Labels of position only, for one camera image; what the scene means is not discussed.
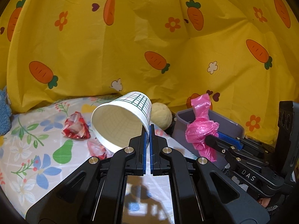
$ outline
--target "blue plush toy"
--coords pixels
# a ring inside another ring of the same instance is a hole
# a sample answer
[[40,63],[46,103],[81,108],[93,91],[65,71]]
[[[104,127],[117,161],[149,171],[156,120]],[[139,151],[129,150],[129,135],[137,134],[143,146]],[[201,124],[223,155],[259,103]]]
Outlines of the blue plush toy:
[[10,122],[11,109],[7,104],[6,86],[0,90],[0,136],[5,135],[11,128]]

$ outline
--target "yellow curtain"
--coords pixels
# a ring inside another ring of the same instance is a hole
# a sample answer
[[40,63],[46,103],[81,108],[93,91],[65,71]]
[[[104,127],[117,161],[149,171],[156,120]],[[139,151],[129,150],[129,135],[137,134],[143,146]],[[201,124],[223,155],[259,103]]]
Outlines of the yellow curtain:
[[177,112],[208,92],[213,110],[271,143],[279,101],[298,96],[285,0],[11,0],[0,26],[15,112],[130,91]]

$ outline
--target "silver bolt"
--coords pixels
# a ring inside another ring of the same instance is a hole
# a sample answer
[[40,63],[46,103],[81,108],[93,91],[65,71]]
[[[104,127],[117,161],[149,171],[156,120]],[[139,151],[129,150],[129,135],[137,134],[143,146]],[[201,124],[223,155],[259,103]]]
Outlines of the silver bolt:
[[172,149],[170,147],[164,147],[162,150],[164,153],[171,153]]
[[133,147],[126,147],[126,148],[125,148],[125,152],[126,152],[126,153],[134,152],[134,148],[133,148]]
[[93,156],[93,157],[91,157],[88,161],[89,161],[90,164],[95,164],[95,163],[97,163],[99,160],[98,160],[97,157]]
[[206,164],[206,163],[207,163],[207,159],[206,159],[205,157],[200,157],[200,158],[198,159],[198,162],[199,162],[200,164]]

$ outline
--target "round stuffed toy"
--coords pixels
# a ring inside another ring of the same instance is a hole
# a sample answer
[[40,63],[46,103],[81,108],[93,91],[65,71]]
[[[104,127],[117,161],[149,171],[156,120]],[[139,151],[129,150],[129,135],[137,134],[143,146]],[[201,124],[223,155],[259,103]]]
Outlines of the round stuffed toy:
[[171,125],[172,114],[165,104],[153,103],[150,119],[162,130],[166,130]]

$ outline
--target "white bucket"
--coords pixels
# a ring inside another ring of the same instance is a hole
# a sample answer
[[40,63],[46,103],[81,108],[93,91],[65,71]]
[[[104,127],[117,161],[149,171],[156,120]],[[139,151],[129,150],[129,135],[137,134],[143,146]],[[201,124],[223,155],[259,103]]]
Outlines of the white bucket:
[[149,134],[152,103],[143,93],[131,92],[98,106],[91,125],[96,138],[112,152],[127,147],[130,139],[141,135],[142,125]]

